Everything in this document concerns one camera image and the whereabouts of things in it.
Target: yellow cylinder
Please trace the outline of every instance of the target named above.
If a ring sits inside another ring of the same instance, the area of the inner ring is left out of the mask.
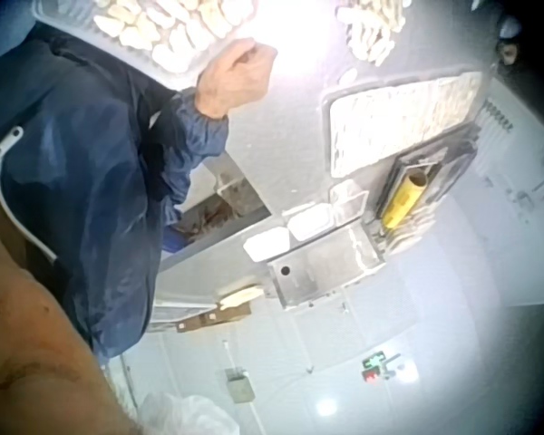
[[[427,174],[420,169],[409,172],[383,214],[384,227],[387,229],[397,227],[425,189],[427,189]]]

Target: white drawstring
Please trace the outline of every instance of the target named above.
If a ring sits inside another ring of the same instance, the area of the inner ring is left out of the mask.
[[[2,171],[2,162],[4,159],[4,156],[6,153],[24,136],[24,130],[22,127],[14,127],[10,130],[10,132],[2,139],[0,142],[0,173]],[[24,225],[20,223],[18,219],[16,219],[14,213],[12,210],[8,207],[8,204],[6,204],[4,194],[2,193],[2,186],[0,185],[0,204],[2,205],[2,208],[4,209],[4,212],[10,218],[12,223],[18,228],[18,230],[23,234],[23,236],[31,242],[33,245],[38,247],[43,253],[51,260],[51,262],[54,262],[56,259],[56,255],[54,252],[49,249],[48,246],[46,246],[43,242],[41,242],[38,238],[36,238],[30,231],[28,231]]]

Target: bare skin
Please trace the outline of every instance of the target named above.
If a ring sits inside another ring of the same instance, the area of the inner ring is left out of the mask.
[[[275,58],[274,49],[252,40],[233,43],[202,74],[197,109],[220,119],[259,100]],[[63,310],[12,259],[1,237],[0,434],[140,433]]]

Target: blue coat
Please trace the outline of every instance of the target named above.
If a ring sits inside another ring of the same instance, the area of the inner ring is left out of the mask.
[[[101,361],[141,338],[162,229],[190,171],[224,150],[228,121],[198,113],[194,92],[43,26],[0,58],[0,140],[24,128],[4,160],[5,201],[57,255],[47,286]]]

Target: hand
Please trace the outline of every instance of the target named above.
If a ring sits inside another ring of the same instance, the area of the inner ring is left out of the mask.
[[[253,39],[238,39],[199,77],[196,108],[219,120],[230,109],[262,99],[268,90],[277,51]]]

